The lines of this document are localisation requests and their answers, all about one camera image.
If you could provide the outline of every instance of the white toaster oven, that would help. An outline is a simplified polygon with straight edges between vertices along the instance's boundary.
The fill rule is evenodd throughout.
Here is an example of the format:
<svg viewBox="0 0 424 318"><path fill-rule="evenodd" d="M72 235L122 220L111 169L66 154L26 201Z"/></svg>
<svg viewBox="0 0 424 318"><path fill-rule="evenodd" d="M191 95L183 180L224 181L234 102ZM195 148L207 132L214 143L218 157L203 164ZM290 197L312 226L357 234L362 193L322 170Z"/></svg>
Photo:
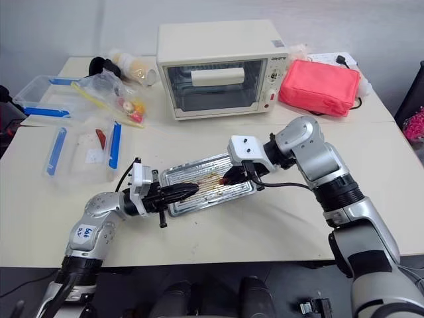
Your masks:
<svg viewBox="0 0 424 318"><path fill-rule="evenodd" d="M157 64L177 120L271 111L288 51L268 20L161 25Z"/></svg>

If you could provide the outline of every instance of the pink bag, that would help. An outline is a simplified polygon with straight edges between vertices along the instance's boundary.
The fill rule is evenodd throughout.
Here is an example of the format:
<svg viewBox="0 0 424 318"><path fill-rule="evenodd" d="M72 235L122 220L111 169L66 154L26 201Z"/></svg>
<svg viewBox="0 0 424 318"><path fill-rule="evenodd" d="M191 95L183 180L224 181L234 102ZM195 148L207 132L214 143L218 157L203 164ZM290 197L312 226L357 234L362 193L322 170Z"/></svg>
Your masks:
<svg viewBox="0 0 424 318"><path fill-rule="evenodd" d="M296 60L283 80L278 100L308 111L347 116L359 80L359 72L354 70Z"/></svg>

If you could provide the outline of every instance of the clear plastic storage box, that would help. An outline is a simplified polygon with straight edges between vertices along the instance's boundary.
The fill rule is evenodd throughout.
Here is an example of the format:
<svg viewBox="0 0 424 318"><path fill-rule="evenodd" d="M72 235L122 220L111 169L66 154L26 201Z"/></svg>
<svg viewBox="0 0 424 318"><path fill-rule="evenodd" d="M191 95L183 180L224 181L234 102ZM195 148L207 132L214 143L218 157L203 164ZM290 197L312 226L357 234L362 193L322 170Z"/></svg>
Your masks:
<svg viewBox="0 0 424 318"><path fill-rule="evenodd" d="M71 87L78 78L40 75L25 86L13 99L27 115L78 117L97 107Z"/></svg>
<svg viewBox="0 0 424 318"><path fill-rule="evenodd" d="M58 129L44 174L58 186L112 182L119 163L121 124L91 117L84 125Z"/></svg>

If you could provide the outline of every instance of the oven tray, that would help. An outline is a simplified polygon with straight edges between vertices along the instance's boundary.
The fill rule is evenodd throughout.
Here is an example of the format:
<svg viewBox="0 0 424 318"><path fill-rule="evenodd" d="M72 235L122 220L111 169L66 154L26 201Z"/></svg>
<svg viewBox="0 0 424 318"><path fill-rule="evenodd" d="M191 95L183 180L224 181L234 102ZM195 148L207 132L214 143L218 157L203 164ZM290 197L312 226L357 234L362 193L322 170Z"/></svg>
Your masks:
<svg viewBox="0 0 424 318"><path fill-rule="evenodd" d="M219 154L162 172L163 186L180 182L191 182L199 185L199 191L195 195L181 202L170 204L170 215L177 217L187 212L197 211L255 193L256 186L252 182L236 185L220 185L218 183L232 166L228 154Z"/></svg>

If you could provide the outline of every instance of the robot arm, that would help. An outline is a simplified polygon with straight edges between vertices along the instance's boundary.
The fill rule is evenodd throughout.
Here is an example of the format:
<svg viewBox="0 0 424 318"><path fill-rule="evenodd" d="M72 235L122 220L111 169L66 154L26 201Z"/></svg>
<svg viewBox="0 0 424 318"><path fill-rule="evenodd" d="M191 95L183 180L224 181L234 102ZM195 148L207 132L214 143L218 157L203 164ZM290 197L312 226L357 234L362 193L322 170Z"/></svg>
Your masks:
<svg viewBox="0 0 424 318"><path fill-rule="evenodd" d="M354 278L354 316L385 317L379 313L388 303L401 303L398 310L408 306L424 310L424 297L398 268L399 249L392 234L338 152L324 141L318 122L299 117L270 137L262 145L253 136L232 136L228 153L234 166L222 183L252 180L264 185L261 176L276 172L278 166L288 169L297 164L327 224L334 228L329 242L337 265Z"/></svg>
<svg viewBox="0 0 424 318"><path fill-rule="evenodd" d="M132 164L129 176L129 189L97 194L85 205L82 218L71 230L62 267L44 294L37 318L95 317L89 302L121 221L159 213L160 227L166 227L164 210L168 204L199 190L197 184L160 187L158 171L143 166L138 159Z"/></svg>

